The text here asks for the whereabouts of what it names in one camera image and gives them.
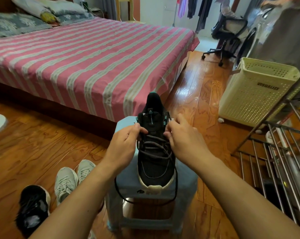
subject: black sneaker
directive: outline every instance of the black sneaker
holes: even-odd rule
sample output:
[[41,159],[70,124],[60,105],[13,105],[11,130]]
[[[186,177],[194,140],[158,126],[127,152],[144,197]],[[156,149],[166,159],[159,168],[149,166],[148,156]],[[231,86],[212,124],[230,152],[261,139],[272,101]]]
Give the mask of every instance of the black sneaker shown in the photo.
[[15,222],[23,236],[28,238],[50,215],[49,193],[41,186],[29,185],[21,192],[19,205]]
[[143,112],[137,117],[140,125],[149,131],[147,135],[141,134],[137,147],[139,180],[150,190],[165,189],[174,178],[176,158],[163,135],[169,119],[169,112],[162,105],[160,96],[150,93]]

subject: plastic stool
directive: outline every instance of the plastic stool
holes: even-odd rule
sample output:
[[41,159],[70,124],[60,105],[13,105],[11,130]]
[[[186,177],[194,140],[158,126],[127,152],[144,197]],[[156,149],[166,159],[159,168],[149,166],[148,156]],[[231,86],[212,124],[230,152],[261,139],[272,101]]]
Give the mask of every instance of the plastic stool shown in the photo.
[[[136,122],[136,117],[122,119],[117,123],[116,132],[126,126],[133,125],[134,122]],[[131,163],[117,176],[117,185],[122,196],[125,198],[173,199],[176,188],[175,179],[160,194],[152,194],[152,191],[147,191],[139,182],[137,162],[138,149],[136,148]],[[178,194],[171,218],[167,220],[143,220],[124,217],[123,200],[116,192],[115,183],[113,182],[106,195],[108,229],[113,232],[121,227],[129,227],[134,229],[171,230],[172,233],[181,233],[185,212],[197,191],[198,176],[179,160],[176,160],[176,168],[178,171]]]

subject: cream laundry basket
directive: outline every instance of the cream laundry basket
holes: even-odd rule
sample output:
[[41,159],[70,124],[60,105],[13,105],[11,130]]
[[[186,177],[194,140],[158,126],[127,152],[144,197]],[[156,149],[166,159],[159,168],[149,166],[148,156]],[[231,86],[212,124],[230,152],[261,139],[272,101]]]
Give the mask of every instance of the cream laundry basket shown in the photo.
[[300,77],[293,66],[250,58],[242,58],[237,69],[221,97],[219,117],[253,127]]

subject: hanging clothes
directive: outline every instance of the hanging clothes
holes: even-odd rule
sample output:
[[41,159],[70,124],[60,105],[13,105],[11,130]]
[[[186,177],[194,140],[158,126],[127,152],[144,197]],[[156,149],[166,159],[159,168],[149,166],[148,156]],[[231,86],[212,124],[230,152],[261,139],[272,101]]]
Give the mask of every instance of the hanging clothes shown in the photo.
[[205,28],[206,20],[209,15],[211,4],[212,4],[212,0],[202,0],[200,11],[199,11],[200,18],[197,24],[197,29],[195,30],[196,34],[198,34],[200,30]]
[[188,0],[188,18],[191,19],[195,15],[198,0]]
[[179,18],[184,16],[186,6],[187,6],[187,0],[180,0],[179,11],[178,11],[178,17]]

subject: office chair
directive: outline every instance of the office chair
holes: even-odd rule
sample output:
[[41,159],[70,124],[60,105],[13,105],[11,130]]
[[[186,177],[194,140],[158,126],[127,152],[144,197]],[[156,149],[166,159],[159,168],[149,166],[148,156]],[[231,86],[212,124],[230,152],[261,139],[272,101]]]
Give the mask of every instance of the office chair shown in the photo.
[[[228,30],[226,28],[227,22],[229,24],[230,21],[234,21],[234,22],[232,22],[232,24],[236,24],[236,25],[240,25],[240,26],[242,25],[242,28],[237,33],[231,32],[230,30]],[[223,65],[222,59],[224,56],[227,56],[229,58],[231,58],[231,57],[236,58],[236,56],[234,56],[233,53],[225,50],[225,47],[226,47],[226,44],[228,41],[232,44],[232,42],[235,39],[239,40],[238,36],[242,32],[244,32],[247,25],[248,25],[248,21],[243,18],[226,17],[221,14],[220,20],[217,22],[215,27],[212,28],[212,38],[214,38],[215,40],[224,40],[223,45],[220,49],[210,49],[209,52],[203,53],[202,59],[203,60],[205,59],[205,57],[206,57],[205,54],[211,54],[211,53],[220,54],[221,60],[219,62],[219,66],[221,67]]]

